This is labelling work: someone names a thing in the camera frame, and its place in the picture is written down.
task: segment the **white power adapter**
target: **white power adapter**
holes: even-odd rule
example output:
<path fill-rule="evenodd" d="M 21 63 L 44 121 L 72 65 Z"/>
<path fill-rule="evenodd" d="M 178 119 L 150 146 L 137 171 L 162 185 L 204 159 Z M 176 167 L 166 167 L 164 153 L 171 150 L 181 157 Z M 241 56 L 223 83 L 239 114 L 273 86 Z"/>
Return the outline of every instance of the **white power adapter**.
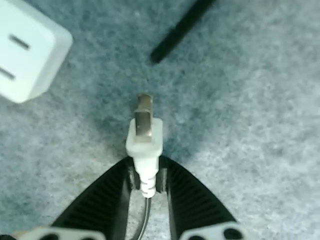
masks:
<path fill-rule="evenodd" d="M 23 103 L 46 92 L 72 35 L 22 0 L 0 0 L 0 95 Z"/>

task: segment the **plug prong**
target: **plug prong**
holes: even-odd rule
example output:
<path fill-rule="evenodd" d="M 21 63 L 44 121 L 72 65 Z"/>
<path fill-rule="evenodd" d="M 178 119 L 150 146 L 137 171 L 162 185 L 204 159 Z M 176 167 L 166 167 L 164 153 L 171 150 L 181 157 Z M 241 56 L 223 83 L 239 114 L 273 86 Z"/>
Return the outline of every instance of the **plug prong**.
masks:
<path fill-rule="evenodd" d="M 152 96 L 142 93 L 138 96 L 138 106 L 134 111 L 135 133 L 141 141 L 149 141 L 152 137 Z"/>

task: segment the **black rod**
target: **black rod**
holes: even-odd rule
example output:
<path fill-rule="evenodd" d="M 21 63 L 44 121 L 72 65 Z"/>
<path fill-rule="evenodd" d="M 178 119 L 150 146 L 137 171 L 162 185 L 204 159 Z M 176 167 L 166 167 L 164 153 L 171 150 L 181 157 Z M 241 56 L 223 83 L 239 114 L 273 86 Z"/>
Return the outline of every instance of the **black rod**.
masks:
<path fill-rule="evenodd" d="M 184 17 L 178 22 L 164 40 L 152 51 L 150 57 L 153 63 L 160 63 L 192 29 L 216 0 L 197 0 Z"/>

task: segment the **carpet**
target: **carpet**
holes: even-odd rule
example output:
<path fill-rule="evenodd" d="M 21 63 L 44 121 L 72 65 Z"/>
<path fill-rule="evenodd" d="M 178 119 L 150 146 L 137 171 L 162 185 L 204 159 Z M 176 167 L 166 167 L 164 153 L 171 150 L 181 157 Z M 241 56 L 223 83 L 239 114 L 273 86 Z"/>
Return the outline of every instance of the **carpet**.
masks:
<path fill-rule="evenodd" d="M 21 105 L 0 98 L 0 233 L 49 225 L 125 157 L 147 92 L 164 121 L 163 154 L 254 239 L 320 239 L 320 1 L 219 0 L 153 66 L 150 52 L 193 0 L 27 2 L 74 44 L 47 93 Z M 143 239 L 169 238 L 157 194 Z"/>

